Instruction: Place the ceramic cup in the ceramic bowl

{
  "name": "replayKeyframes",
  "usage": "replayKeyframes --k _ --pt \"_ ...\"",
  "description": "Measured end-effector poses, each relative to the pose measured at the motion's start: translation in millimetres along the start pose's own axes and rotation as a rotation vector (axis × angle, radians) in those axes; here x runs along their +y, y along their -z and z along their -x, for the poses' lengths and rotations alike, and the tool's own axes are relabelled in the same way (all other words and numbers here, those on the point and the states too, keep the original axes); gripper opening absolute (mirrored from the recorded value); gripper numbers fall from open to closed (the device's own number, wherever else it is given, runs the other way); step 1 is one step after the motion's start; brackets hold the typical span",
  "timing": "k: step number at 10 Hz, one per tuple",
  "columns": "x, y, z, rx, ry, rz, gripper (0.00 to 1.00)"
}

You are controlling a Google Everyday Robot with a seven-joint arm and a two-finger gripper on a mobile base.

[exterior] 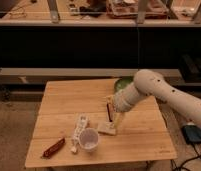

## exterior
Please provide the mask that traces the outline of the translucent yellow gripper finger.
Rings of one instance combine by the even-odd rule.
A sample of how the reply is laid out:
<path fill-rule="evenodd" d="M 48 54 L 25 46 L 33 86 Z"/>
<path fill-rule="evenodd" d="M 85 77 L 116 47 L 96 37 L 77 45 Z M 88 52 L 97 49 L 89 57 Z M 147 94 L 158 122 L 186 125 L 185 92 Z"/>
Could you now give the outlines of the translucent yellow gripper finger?
<path fill-rule="evenodd" d="M 107 111 L 108 111 L 108 116 L 109 116 L 109 121 L 113 121 L 113 105 L 112 105 L 112 99 L 110 96 L 107 98 Z"/>
<path fill-rule="evenodd" d="M 116 113 L 114 117 L 114 128 L 117 128 L 122 120 L 121 113 Z"/>

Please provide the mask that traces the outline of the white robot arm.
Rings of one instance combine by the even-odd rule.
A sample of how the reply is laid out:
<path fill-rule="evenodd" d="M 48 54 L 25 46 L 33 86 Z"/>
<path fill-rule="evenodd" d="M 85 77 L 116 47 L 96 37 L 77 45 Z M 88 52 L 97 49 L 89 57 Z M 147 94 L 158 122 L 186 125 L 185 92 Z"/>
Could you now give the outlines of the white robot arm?
<path fill-rule="evenodd" d="M 160 73 L 149 69 L 137 71 L 133 81 L 108 96 L 107 101 L 111 103 L 114 112 L 126 113 L 148 96 L 166 102 L 172 109 L 191 119 L 201 128 L 201 99 L 174 88 Z"/>

